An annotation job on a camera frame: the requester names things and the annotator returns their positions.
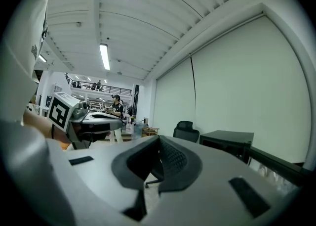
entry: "table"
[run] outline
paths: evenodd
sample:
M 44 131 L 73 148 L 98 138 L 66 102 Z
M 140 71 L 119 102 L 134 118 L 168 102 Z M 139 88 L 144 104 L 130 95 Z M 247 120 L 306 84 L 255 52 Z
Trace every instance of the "table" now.
M 217 130 L 200 135 L 202 145 L 221 149 L 247 163 L 249 154 L 247 148 L 251 147 L 254 133 L 232 132 Z
M 144 128 L 142 129 L 142 137 L 158 135 L 158 130 L 159 129 Z

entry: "cap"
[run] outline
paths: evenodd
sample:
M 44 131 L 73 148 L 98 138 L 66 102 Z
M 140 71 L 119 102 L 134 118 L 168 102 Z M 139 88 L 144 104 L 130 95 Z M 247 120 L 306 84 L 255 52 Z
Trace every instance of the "cap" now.
M 117 95 L 117 94 L 116 94 L 116 95 L 114 95 L 114 96 L 112 95 L 112 98 L 115 98 L 115 97 L 117 97 L 117 98 L 118 98 L 118 100 L 120 101 L 120 96 L 119 96 L 119 95 Z

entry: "white ceiling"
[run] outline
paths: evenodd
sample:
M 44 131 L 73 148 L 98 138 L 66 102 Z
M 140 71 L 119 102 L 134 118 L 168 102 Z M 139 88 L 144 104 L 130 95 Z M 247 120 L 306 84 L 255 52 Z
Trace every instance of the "white ceiling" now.
M 121 72 L 143 81 L 184 35 L 226 2 L 234 0 L 49 0 L 42 50 L 48 62 L 39 60 L 35 69 L 112 79 Z M 109 46 L 110 71 L 100 43 Z

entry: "roller blind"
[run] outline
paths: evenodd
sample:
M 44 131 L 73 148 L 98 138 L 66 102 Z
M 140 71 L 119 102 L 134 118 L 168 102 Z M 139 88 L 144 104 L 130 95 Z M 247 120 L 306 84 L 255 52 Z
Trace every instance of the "roller blind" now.
M 159 134 L 172 136 L 179 121 L 195 123 L 195 93 L 189 59 L 157 81 L 154 127 Z
M 304 162 L 311 106 L 300 63 L 267 18 L 250 22 L 193 57 L 200 133 L 254 132 L 253 146 Z

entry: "black office chair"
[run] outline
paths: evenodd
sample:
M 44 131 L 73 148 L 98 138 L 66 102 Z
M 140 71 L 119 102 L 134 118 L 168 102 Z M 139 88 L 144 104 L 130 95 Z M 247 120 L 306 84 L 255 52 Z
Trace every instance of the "black office chair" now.
M 188 140 L 191 142 L 197 142 L 199 131 L 194 130 L 192 126 L 193 122 L 191 121 L 180 121 L 173 131 L 173 137 Z M 157 161 L 154 162 L 151 174 L 154 175 L 157 180 L 146 182 L 145 188 L 149 187 L 148 184 L 160 183 L 164 180 L 163 166 L 159 158 Z
M 197 142 L 199 137 L 199 131 L 193 129 L 192 126 L 193 122 L 191 121 L 180 121 L 173 131 L 173 137 L 191 142 Z

